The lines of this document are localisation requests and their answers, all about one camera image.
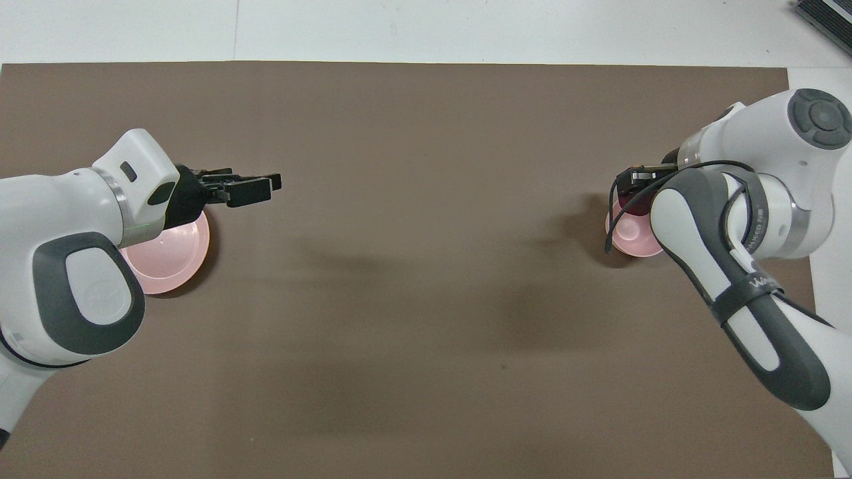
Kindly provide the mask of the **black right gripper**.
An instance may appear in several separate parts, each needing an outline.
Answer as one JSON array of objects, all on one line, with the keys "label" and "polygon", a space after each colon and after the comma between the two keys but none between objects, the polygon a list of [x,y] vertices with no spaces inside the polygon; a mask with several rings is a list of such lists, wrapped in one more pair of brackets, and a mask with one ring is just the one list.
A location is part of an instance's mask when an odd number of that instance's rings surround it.
[{"label": "black right gripper", "polygon": [[680,149],[675,148],[664,155],[657,166],[631,166],[616,176],[616,193],[627,197],[639,194],[642,190],[657,182],[680,167]]}]

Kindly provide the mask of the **pink plate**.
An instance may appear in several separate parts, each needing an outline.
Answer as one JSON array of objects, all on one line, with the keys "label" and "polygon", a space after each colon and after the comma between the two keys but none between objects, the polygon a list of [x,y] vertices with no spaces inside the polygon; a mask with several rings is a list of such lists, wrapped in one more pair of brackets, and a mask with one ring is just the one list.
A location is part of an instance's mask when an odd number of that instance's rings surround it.
[{"label": "pink plate", "polygon": [[120,249],[146,296],[174,291],[201,269],[210,248],[205,213],[191,224],[165,230],[155,239]]}]

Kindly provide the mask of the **brown table mat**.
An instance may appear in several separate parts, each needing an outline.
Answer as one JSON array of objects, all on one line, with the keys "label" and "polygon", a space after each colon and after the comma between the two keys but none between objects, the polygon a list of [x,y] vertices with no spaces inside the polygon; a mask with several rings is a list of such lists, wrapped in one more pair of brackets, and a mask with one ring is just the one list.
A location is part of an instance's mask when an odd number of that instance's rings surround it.
[{"label": "brown table mat", "polygon": [[46,382],[0,479],[804,479],[831,454],[606,194],[784,69],[146,63],[0,72],[0,177],[130,128],[280,173],[200,273]]}]

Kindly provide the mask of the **dark red apple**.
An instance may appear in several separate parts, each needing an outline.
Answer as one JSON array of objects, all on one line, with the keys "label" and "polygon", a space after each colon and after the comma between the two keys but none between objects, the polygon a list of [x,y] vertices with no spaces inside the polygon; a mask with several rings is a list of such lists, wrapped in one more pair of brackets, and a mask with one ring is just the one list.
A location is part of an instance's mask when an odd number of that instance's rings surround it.
[{"label": "dark red apple", "polygon": [[[647,216],[650,214],[652,209],[652,201],[654,201],[655,193],[647,193],[640,194],[636,193],[626,193],[626,194],[618,194],[618,204],[620,204],[620,208],[626,212],[626,214],[633,216]],[[632,202],[636,197],[639,197],[639,200],[636,200],[632,203],[632,206],[628,207],[628,203]]]}]

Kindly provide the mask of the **dark grey ribbed device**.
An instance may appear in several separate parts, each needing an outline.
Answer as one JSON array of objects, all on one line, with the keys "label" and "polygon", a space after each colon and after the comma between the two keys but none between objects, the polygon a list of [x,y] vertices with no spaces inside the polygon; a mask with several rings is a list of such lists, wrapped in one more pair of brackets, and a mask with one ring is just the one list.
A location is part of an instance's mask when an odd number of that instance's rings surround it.
[{"label": "dark grey ribbed device", "polygon": [[821,33],[852,43],[852,0],[793,0],[792,9]]}]

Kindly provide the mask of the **pink bowl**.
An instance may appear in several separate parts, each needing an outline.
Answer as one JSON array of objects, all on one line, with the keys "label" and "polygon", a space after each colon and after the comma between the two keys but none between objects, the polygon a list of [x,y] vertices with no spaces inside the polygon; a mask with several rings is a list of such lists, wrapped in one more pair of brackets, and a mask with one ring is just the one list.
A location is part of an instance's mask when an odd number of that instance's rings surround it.
[{"label": "pink bowl", "polygon": [[658,243],[650,221],[650,212],[654,194],[643,197],[627,209],[615,225],[612,246],[630,257],[654,257],[661,254],[663,248]]}]

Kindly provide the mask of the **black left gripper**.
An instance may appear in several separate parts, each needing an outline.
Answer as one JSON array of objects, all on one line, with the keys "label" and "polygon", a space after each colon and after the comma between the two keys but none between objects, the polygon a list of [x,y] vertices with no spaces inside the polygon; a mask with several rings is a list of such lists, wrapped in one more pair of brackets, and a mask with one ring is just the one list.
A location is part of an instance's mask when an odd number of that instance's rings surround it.
[{"label": "black left gripper", "polygon": [[163,230],[196,221],[207,204],[238,208],[268,201],[282,188],[279,173],[243,176],[232,168],[193,170],[174,164],[179,173],[164,216]]}]

